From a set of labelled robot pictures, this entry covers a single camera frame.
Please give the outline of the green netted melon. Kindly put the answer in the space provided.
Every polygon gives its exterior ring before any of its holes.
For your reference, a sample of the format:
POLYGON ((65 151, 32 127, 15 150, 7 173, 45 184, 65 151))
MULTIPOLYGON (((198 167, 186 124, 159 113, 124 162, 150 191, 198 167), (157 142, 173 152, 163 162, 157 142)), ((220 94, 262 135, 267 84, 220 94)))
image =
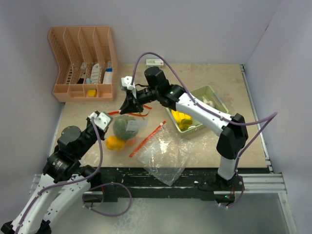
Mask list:
POLYGON ((138 134, 137 120, 131 116, 120 116, 114 120, 113 133, 121 140, 128 141, 138 134))

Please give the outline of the clear zip bag orange zipper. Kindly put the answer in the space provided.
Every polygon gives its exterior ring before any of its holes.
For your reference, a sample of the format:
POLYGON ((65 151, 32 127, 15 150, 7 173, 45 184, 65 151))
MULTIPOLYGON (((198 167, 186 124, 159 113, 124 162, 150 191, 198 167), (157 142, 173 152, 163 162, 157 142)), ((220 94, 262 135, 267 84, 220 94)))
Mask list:
POLYGON ((108 113, 113 122, 109 127, 111 135, 106 138, 106 148, 111 151, 122 151, 132 147, 140 132, 148 124, 148 115, 153 108, 148 105, 143 105, 142 113, 127 113, 120 114, 120 111, 108 113))

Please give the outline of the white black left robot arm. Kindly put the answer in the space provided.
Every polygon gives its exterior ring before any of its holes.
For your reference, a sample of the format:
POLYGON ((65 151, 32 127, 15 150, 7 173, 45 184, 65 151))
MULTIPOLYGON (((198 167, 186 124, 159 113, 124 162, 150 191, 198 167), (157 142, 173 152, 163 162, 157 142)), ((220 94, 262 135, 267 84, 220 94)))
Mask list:
POLYGON ((100 167, 81 167, 80 159, 104 140, 109 122, 90 118, 84 131, 66 127, 48 157, 39 183, 22 212, 3 224, 4 234, 50 234, 57 218, 85 191, 100 187, 100 167))

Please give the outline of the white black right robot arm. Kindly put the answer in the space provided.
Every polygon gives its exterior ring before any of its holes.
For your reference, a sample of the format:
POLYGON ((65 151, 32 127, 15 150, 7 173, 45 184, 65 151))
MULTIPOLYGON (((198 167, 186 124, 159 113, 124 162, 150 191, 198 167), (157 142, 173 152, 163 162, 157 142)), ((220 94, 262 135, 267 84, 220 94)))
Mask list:
POLYGON ((120 87, 126 93, 120 114, 141 113, 147 103, 158 101, 162 106, 189 115, 210 128, 218 137, 216 150, 221 156, 218 168, 217 186, 223 191, 234 185, 238 155, 248 139, 245 119, 223 113, 195 98, 186 88, 170 84, 158 67, 150 67, 144 72, 148 85, 137 90, 134 77, 121 78, 120 87))

